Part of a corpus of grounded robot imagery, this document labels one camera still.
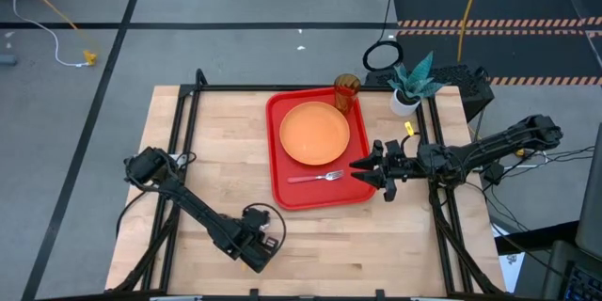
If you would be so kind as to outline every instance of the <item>white cable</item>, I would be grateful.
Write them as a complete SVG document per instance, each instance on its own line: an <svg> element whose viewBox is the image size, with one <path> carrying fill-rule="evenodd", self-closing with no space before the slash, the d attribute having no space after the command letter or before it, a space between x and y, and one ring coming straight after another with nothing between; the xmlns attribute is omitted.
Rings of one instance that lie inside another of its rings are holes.
<svg viewBox="0 0 602 301"><path fill-rule="evenodd" d="M44 25L42 25L42 24L36 23L33 20L26 19L26 18L22 17L21 15L19 15L19 12L17 11L17 0L12 0L12 11L15 13L15 15L19 19L21 19L21 20L23 20L25 22L28 22L30 24L34 24L34 25L38 26L39 28L45 30L46 32L52 34L53 38L55 38L55 59L56 59L56 61L58 63L60 63L63 66L78 67L78 68L82 67L82 66L89 66L89 63L87 63L87 62L78 63L78 64L70 64L70 63L64 62L63 60L59 59L58 58L58 37L56 36L55 32L53 32L52 30L44 27Z"/></svg>
<svg viewBox="0 0 602 301"><path fill-rule="evenodd" d="M518 165L518 166L506 166L506 167L504 168L504 170L508 170L508 169L511 169L511 168L537 168L537 167L539 167L539 166L546 165L546 164L549 162L549 158L547 157L547 154L546 154L546 152L545 152L544 150L542 150L542 151L538 151L538 152L542 153L542 155L544 155L544 158L546 159L546 160L545 160L545 161L544 161L542 164L539 164L539 165ZM472 171L475 171L475 172L482 172L482 171L483 171L483 166L478 166L478 167L475 167L474 169L472 169Z"/></svg>
<svg viewBox="0 0 602 301"><path fill-rule="evenodd" d="M544 158L546 159L546 160L545 160L545 161L544 161L542 164L539 164L539 165L519 165L519 166L506 166L506 167L504 168L504 170L508 170L508 169L510 169L510 168L537 168L537 167L539 167L539 166L546 165L546 164L547 164L547 162L549 161L549 159L547 158L547 154L546 154L546 152L545 152L544 150L542 150L542 151L540 151L540 152L541 152L541 153L544 155Z"/></svg>

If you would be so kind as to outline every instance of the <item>silver fork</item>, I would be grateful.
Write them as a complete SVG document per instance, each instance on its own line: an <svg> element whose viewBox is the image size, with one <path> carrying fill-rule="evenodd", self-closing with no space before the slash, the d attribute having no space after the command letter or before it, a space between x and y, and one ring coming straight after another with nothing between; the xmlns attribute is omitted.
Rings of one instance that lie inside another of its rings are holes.
<svg viewBox="0 0 602 301"><path fill-rule="evenodd" d="M343 174L344 174L344 172L342 170L336 170L336 171L332 171L330 173L326 173L325 175L318 175L315 177L295 177L295 178L289 178L286 181L288 183L309 182L309 181L314 181L314 180L333 181L333 180L342 178Z"/></svg>

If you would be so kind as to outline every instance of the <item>red tray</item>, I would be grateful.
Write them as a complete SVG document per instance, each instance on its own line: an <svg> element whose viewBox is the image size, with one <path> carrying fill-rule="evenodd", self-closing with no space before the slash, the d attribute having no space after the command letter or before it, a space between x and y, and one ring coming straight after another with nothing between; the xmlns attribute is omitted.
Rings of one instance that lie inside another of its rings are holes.
<svg viewBox="0 0 602 301"><path fill-rule="evenodd" d="M351 177L349 163L369 154L368 137L361 116L359 100L349 114L349 145L335 161L321 166L303 165L286 153L280 143L280 123L294 107L306 102L334 104L334 88L298 90L274 95L265 107L267 115L267 139L270 151L270 173L272 195L277 204L287 210L303 210L348 203L359 203L370 199L375 189ZM289 177L322 175L343 169L344 176L333 182L319 180L304 183L287 183Z"/></svg>

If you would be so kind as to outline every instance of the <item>orange striped tape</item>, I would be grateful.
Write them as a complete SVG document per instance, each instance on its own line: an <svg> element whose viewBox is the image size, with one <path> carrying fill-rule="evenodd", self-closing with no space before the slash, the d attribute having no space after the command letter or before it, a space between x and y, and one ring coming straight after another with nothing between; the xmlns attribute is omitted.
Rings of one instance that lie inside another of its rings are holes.
<svg viewBox="0 0 602 301"><path fill-rule="evenodd" d="M571 85L602 85L602 77L599 76L547 76L547 77L494 77L490 79L491 85L495 86L571 86Z"/></svg>
<svg viewBox="0 0 602 301"><path fill-rule="evenodd" d="M566 28L582 27L585 24L602 24L602 17L585 19L500 19L500 20L467 20L467 27L495 28L495 27L537 27L537 28ZM397 23L400 27L462 27L462 20L401 20Z"/></svg>
<svg viewBox="0 0 602 301"><path fill-rule="evenodd" d="M397 32L398 36L407 35L459 35L459 29L402 29ZM465 35L584 35L582 30L576 29L504 29L504 30L483 30L469 29L464 32Z"/></svg>

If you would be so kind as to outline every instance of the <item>wooden table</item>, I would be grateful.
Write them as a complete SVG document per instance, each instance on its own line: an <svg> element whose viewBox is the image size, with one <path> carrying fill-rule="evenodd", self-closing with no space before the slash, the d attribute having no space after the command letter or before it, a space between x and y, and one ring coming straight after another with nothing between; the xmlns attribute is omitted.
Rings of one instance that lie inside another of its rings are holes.
<svg viewBox="0 0 602 301"><path fill-rule="evenodd" d="M141 150L147 146L167 149L178 89L155 88ZM265 131L265 104L272 95L274 92L242 91L200 95L192 144L198 159L189 167L186 186L219 213L240 217L243 207L252 202L277 207L271 192ZM371 145L375 139L403 138L407 120L418 129L416 117L393 115L389 98L386 92L359 95ZM457 87L441 89L436 102L446 144L468 143ZM429 114L425 115L430 126ZM184 114L180 147L186 119ZM432 131L430 139L434 140ZM415 154L417 145L418 139L410 138L405 146L408 156ZM471 175L468 180L480 186L478 176ZM168 292L248 295L249 289L259 288L261 295L373 296L374 290L384 289L387 296L443 296L427 183L398 181L397 187L397 198L390 203L377 192L370 201L356 205L302 212L280 209L288 227L286 243L261 274L220 252L205 229L182 213ZM130 188L128 201L138 194ZM456 198L467 250L494 284L504 289L482 194L464 185L457 188ZM146 250L156 199L156 194L147 194L123 218L107 288L122 282ZM276 219L268 233L276 238L281 235ZM461 290L452 249L450 257L456 290ZM160 254L153 287L158 286L162 262Z"/></svg>

